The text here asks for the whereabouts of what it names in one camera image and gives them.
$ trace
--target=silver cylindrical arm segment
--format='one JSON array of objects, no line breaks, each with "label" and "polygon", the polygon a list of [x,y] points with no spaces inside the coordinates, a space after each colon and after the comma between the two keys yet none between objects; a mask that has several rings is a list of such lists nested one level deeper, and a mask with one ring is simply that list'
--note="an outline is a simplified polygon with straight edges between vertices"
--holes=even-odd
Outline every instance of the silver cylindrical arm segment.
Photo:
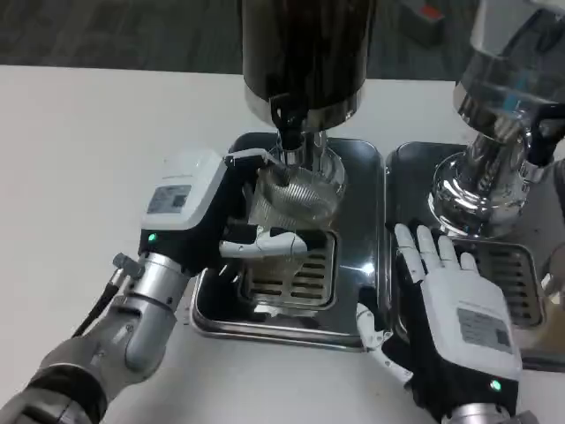
[{"label": "silver cylindrical arm segment", "polygon": [[97,423],[122,389],[154,373],[190,276],[159,254],[139,258],[139,265],[145,271],[124,280],[124,295],[91,331],[45,357],[27,389],[0,410],[0,424]]}]

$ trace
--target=white countertop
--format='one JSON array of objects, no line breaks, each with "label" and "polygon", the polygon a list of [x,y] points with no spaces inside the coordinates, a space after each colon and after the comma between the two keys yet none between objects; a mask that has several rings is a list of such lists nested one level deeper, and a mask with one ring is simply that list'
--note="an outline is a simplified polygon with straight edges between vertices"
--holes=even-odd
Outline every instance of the white countertop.
[{"label": "white countertop", "polygon": [[[453,86],[368,80],[361,110],[330,134],[384,156],[412,140],[466,142]],[[71,335],[114,254],[135,255],[163,157],[272,131],[243,90],[232,75],[0,67],[0,404]],[[526,371],[520,390],[540,423],[565,416],[565,375]],[[432,422],[363,353],[216,340],[180,324],[157,374],[105,421]]]}]

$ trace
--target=cable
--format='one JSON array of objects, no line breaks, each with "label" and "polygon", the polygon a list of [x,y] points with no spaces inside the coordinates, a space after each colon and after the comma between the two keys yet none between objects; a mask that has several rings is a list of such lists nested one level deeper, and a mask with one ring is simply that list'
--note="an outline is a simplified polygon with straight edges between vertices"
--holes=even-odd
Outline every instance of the cable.
[{"label": "cable", "polygon": [[106,307],[109,305],[112,299],[114,299],[114,296],[116,296],[116,293],[119,290],[120,290],[119,286],[114,285],[112,283],[107,283],[106,287],[104,287],[104,291],[102,292],[101,297],[98,298],[96,304],[88,313],[87,318],[85,318],[85,320],[79,325],[79,327],[72,334],[72,336],[73,337],[82,336],[84,332],[88,329],[88,327],[90,327],[90,325],[94,322],[94,320],[96,320],[102,314],[102,312],[104,312],[104,309],[106,309]]}]

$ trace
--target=robot finger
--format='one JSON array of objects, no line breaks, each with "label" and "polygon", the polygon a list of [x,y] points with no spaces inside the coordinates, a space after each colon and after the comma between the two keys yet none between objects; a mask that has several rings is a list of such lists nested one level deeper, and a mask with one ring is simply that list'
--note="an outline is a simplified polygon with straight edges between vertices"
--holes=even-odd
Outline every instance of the robot finger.
[{"label": "robot finger", "polygon": [[424,225],[420,225],[416,233],[418,235],[418,244],[420,246],[420,255],[426,264],[427,272],[441,268],[440,256],[433,242],[432,232]]},{"label": "robot finger", "polygon": [[463,252],[461,254],[461,269],[463,271],[476,272],[478,274],[477,263],[472,254]]},{"label": "robot finger", "polygon": [[453,247],[453,242],[447,236],[441,236],[438,239],[440,248],[441,263],[447,269],[461,269],[459,261],[457,260],[456,250]]},{"label": "robot finger", "polygon": [[373,313],[362,303],[357,303],[357,330],[363,342],[363,346],[368,349],[376,349],[382,344],[382,334],[384,329],[375,330],[375,320]]},{"label": "robot finger", "polygon": [[413,283],[423,280],[426,277],[422,257],[414,244],[414,239],[406,225],[398,223],[395,225],[395,236],[398,250],[406,263],[406,268]]}]

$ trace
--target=humanoid robot hand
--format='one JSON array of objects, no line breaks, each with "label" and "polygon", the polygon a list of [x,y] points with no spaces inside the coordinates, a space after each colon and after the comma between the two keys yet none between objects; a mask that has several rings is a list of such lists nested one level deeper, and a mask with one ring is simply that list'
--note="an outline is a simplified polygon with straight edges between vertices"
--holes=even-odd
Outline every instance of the humanoid robot hand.
[{"label": "humanoid robot hand", "polygon": [[403,224],[391,232],[410,344],[385,323],[374,290],[363,289],[357,324],[366,350],[438,422],[467,405],[483,405],[499,421],[514,416],[522,361],[501,288],[479,274],[471,254],[458,257],[447,236],[423,225],[415,237]]},{"label": "humanoid robot hand", "polygon": [[398,245],[397,272],[405,284],[419,283],[425,279],[466,278],[483,279],[479,275],[475,258],[469,253],[462,253],[457,259],[453,242],[441,235],[437,240],[429,228],[419,225],[416,229],[417,243],[408,227],[398,223],[394,228]]}]

